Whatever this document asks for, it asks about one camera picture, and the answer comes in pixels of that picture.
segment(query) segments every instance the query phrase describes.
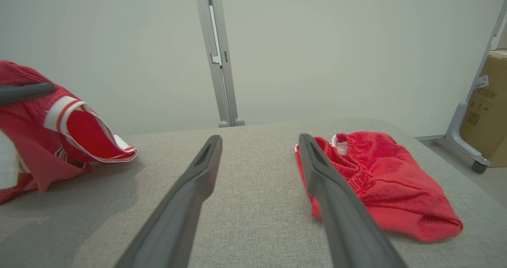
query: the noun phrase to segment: red and white garment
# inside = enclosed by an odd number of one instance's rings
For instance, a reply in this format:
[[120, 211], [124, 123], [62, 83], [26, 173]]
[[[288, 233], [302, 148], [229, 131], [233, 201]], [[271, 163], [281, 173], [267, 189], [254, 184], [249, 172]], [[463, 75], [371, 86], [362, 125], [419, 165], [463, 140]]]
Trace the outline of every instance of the red and white garment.
[[[321, 137], [315, 141], [384, 230], [421, 241], [455, 237], [463, 230], [440, 185], [391, 136], [363, 131], [336, 134], [331, 144]], [[298, 146], [295, 156], [306, 188]], [[320, 218], [317, 199], [306, 192], [312, 216]]]
[[[29, 67], [0, 61], [0, 85], [51, 82]], [[124, 163], [137, 156], [87, 105], [67, 89], [0, 107], [0, 203], [23, 191], [44, 192], [90, 163]]]

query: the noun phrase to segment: black wheel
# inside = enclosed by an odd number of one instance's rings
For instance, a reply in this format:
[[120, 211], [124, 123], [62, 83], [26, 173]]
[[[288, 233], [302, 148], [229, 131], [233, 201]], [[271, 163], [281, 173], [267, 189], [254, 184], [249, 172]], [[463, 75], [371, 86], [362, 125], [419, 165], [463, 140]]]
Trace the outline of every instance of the black wheel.
[[486, 165], [482, 165], [477, 161], [475, 161], [474, 164], [472, 165], [472, 171], [477, 172], [479, 174], [483, 174], [486, 168], [487, 168]]

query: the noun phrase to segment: floor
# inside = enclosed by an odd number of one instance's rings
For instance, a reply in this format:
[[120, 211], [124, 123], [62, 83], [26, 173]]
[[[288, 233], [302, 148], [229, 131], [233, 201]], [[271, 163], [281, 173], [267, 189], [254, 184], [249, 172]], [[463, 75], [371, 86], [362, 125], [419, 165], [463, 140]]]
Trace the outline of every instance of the floor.
[[483, 174], [478, 174], [471, 170], [474, 160], [444, 139], [422, 140], [421, 143], [507, 208], [507, 190], [505, 190], [507, 188], [507, 167], [487, 168]]

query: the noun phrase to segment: white partition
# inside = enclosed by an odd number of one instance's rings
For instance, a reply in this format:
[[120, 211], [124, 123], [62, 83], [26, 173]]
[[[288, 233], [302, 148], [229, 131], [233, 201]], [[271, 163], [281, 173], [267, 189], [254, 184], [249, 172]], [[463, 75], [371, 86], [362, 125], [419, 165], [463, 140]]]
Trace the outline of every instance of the white partition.
[[196, 0], [0, 0], [0, 34], [115, 133], [219, 125]]
[[361, 116], [444, 134], [502, 2], [223, 0], [238, 115], [247, 124]]

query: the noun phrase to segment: qr code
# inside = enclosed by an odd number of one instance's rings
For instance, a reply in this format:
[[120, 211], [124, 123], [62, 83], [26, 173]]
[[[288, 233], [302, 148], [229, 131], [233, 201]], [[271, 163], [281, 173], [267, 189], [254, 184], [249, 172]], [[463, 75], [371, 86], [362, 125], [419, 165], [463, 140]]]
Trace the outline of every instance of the qr code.
[[477, 125], [478, 120], [480, 120], [480, 115], [478, 115], [476, 113], [470, 113], [469, 118], [467, 119], [467, 122], [469, 122], [473, 125]]

